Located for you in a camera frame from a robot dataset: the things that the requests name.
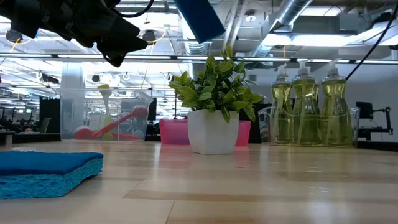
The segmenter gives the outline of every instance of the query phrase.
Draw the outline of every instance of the pump dispenser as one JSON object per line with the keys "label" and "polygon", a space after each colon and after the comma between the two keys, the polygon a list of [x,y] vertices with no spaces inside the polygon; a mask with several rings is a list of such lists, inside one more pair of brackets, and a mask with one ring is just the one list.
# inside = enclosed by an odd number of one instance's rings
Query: pump dispenser
{"label": "pump dispenser", "polygon": [[309,72],[310,67],[300,62],[298,75],[293,79],[296,100],[293,108],[294,144],[317,145],[321,143],[319,127],[319,108],[315,100],[315,78]]}
{"label": "pump dispenser", "polygon": [[344,98],[346,79],[338,73],[337,60],[329,63],[328,76],[322,80],[325,96],[321,110],[322,143],[330,146],[350,146],[351,115]]}
{"label": "pump dispenser", "polygon": [[290,104],[290,90],[292,83],[286,81],[286,64],[278,67],[276,81],[272,87],[272,109],[271,109],[271,143],[290,144],[293,141],[293,109]]}

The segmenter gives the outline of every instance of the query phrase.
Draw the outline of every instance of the sponge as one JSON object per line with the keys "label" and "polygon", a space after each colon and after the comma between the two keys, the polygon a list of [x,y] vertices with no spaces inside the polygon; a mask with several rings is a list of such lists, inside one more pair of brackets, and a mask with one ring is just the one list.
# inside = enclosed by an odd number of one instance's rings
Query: sponge
{"label": "sponge", "polygon": [[0,152],[0,199],[61,197],[102,166],[96,152]]}
{"label": "sponge", "polygon": [[225,33],[213,7],[207,0],[175,0],[199,44]]}

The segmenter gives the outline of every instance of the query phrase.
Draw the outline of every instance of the table surface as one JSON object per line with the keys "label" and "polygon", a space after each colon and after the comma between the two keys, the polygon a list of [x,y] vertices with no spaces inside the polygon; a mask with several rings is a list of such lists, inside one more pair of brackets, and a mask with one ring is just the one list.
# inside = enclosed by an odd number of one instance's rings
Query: table surface
{"label": "table surface", "polygon": [[93,141],[13,150],[102,152],[104,169],[61,198],[0,200],[2,224],[398,223],[396,152],[250,144],[205,156]]}

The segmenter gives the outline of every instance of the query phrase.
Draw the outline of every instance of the wooden tabletop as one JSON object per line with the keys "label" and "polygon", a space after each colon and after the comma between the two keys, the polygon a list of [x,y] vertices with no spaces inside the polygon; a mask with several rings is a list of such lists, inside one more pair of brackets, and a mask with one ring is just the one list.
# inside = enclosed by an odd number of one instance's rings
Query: wooden tabletop
{"label": "wooden tabletop", "polygon": [[398,153],[250,144],[232,155],[159,142],[49,142],[104,169],[61,198],[0,200],[0,223],[398,223]]}

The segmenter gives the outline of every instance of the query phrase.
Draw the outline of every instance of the black cable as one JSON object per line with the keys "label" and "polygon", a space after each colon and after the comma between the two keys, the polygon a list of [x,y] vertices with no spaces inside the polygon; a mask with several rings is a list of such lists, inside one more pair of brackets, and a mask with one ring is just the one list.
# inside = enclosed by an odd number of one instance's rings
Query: black cable
{"label": "black cable", "polygon": [[119,16],[121,16],[121,17],[124,17],[124,18],[135,18],[135,17],[139,17],[139,16],[143,15],[145,12],[147,12],[147,11],[152,7],[154,1],[155,1],[155,0],[150,0],[150,1],[148,2],[147,7],[146,7],[144,10],[142,10],[141,12],[137,12],[137,13],[135,13],[135,14],[126,15],[126,14],[123,14],[123,13],[118,12],[117,10],[114,10],[114,11],[115,11],[115,13],[117,13],[117,14],[118,14]]}
{"label": "black cable", "polygon": [[365,55],[365,57],[356,65],[356,67],[349,73],[349,75],[346,78],[346,81],[353,75],[355,71],[359,68],[359,66],[362,65],[362,63],[369,57],[369,55],[373,52],[373,50],[380,44],[381,40],[383,37],[386,35],[388,29],[390,29],[390,26],[392,24],[392,21],[394,21],[395,16],[397,15],[398,11],[398,2],[396,4],[396,7],[394,9],[394,12],[391,14],[390,21],[388,22],[386,28],[384,29],[383,33],[380,35],[379,39],[376,41],[376,43],[373,45],[373,47],[370,49],[370,51]]}

